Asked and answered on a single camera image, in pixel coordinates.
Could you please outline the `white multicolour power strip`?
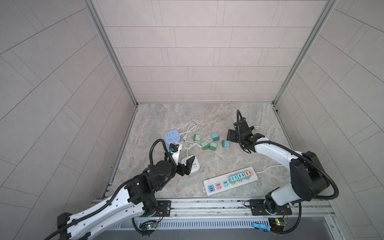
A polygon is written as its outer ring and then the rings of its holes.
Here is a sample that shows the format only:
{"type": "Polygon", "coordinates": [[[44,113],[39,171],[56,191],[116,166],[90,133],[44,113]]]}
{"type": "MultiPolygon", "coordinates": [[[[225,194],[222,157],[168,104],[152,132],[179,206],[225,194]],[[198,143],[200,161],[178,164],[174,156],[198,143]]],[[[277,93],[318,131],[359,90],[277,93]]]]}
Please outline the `white multicolour power strip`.
{"type": "Polygon", "coordinates": [[[256,182],[258,176],[253,167],[223,174],[203,181],[203,192],[207,196],[222,193],[237,187],[256,182]]]}

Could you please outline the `dark teal plug adapter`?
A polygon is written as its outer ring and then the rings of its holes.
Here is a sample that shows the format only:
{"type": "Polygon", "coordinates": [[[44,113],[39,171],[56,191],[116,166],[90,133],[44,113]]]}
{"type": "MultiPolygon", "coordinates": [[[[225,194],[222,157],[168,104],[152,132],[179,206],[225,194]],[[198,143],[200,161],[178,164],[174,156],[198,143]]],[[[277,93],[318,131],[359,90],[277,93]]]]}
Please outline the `dark teal plug adapter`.
{"type": "Polygon", "coordinates": [[[233,175],[233,176],[230,176],[229,178],[229,182],[232,184],[232,183],[235,183],[238,181],[238,177],[237,175],[233,175]]]}

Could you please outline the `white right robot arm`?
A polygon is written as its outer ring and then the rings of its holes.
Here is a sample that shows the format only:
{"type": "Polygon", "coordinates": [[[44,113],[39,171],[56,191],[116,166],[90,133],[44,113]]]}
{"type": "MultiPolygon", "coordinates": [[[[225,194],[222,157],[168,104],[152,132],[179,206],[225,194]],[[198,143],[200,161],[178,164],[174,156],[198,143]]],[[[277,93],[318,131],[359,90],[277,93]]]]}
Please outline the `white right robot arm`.
{"type": "Polygon", "coordinates": [[[236,118],[234,129],[228,131],[228,141],[238,143],[247,154],[267,156],[290,171],[291,182],[265,196],[264,205],[270,213],[288,203],[334,200],[339,196],[338,186],[325,172],[315,153],[294,151],[262,134],[254,134],[255,128],[248,125],[240,110],[237,110],[236,118]]]}

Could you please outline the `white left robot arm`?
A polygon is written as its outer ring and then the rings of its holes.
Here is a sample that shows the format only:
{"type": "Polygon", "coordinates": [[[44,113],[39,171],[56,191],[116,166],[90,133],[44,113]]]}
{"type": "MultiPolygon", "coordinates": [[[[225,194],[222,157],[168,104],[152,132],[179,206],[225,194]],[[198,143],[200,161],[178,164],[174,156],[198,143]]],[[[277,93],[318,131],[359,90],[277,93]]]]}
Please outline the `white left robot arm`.
{"type": "Polygon", "coordinates": [[[157,139],[149,152],[150,163],[143,172],[122,183],[113,195],[93,207],[77,214],[63,213],[57,218],[58,229],[47,236],[50,240],[91,240],[127,219],[151,216],[158,210],[155,193],[175,177],[189,175],[195,157],[188,157],[185,164],[176,162],[180,147],[167,147],[163,139],[157,139]]]}

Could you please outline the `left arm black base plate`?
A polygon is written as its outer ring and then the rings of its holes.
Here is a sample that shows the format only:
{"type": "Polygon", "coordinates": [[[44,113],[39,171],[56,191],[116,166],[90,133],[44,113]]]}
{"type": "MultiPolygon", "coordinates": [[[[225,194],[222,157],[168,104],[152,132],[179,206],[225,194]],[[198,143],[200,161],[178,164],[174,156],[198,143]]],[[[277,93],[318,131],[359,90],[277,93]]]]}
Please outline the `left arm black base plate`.
{"type": "Polygon", "coordinates": [[[157,209],[151,214],[144,214],[144,217],[160,218],[169,217],[171,212],[172,202],[169,200],[158,201],[157,209]]]}

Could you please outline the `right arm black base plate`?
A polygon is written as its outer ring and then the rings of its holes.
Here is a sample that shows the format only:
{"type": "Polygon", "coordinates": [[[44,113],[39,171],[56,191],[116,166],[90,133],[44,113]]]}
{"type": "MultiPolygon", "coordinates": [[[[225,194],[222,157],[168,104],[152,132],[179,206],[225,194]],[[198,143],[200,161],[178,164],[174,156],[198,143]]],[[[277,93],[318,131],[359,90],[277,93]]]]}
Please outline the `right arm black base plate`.
{"type": "Polygon", "coordinates": [[[253,216],[292,215],[292,209],[289,204],[279,206],[272,200],[251,199],[246,201],[244,206],[251,209],[253,216]]]}

